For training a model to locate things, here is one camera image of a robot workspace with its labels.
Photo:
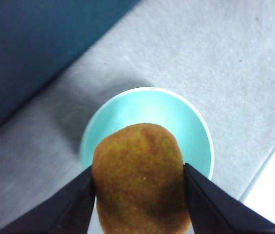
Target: teal bowl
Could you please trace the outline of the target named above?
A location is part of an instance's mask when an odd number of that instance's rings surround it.
[[[122,92],[97,110],[81,141],[80,158],[84,168],[92,164],[94,150],[102,139],[136,123],[155,123],[165,127],[176,138],[184,163],[188,162],[211,179],[213,143],[201,114],[180,95],[154,87]]]

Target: kiwi fruit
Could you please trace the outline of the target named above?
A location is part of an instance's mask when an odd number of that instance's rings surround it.
[[[105,234],[184,234],[189,228],[182,153],[162,126],[134,124],[103,139],[92,175]]]

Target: white bowl rim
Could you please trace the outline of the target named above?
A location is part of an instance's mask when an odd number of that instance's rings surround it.
[[[114,99],[117,99],[121,96],[127,95],[129,93],[134,93],[134,92],[138,92],[138,91],[158,91],[158,92],[162,92],[162,93],[166,93],[169,95],[172,95],[174,97],[176,97],[177,99],[181,100],[182,102],[184,102],[187,106],[189,106],[190,109],[192,109],[194,111],[194,113],[198,116],[199,120],[201,121],[205,131],[206,131],[206,135],[207,138],[209,140],[209,144],[210,144],[210,151],[211,151],[211,165],[210,165],[210,172],[208,175],[208,179],[211,180],[212,176],[213,176],[213,168],[214,168],[214,146],[213,146],[213,141],[211,138],[211,133],[209,131],[209,128],[206,125],[205,120],[203,119],[202,115],[200,114],[200,112],[185,98],[183,98],[182,96],[164,89],[164,88],[158,88],[158,87],[139,87],[139,88],[133,88],[133,89],[129,89],[126,91],[123,91],[115,96],[113,96],[112,98],[110,98],[108,101],[106,101],[96,112],[95,114],[91,117],[89,123],[87,124],[86,128],[85,128],[85,132],[83,134],[83,137],[81,139],[81,144],[80,147],[82,146],[82,143],[84,142],[84,139],[87,137],[87,135],[89,134],[89,129],[91,128],[91,126],[93,125],[93,120],[95,119],[95,117],[97,115],[100,114],[100,112],[104,109],[105,106],[107,106],[109,103],[111,103]]]

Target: gray table surface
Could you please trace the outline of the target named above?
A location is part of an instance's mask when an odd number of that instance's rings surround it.
[[[200,111],[213,181],[240,198],[275,146],[275,0],[140,2],[0,128],[0,227],[81,172],[93,113],[140,86]]]

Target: dark blue panel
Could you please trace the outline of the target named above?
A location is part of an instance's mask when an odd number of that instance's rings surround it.
[[[137,0],[0,0],[0,124]]]

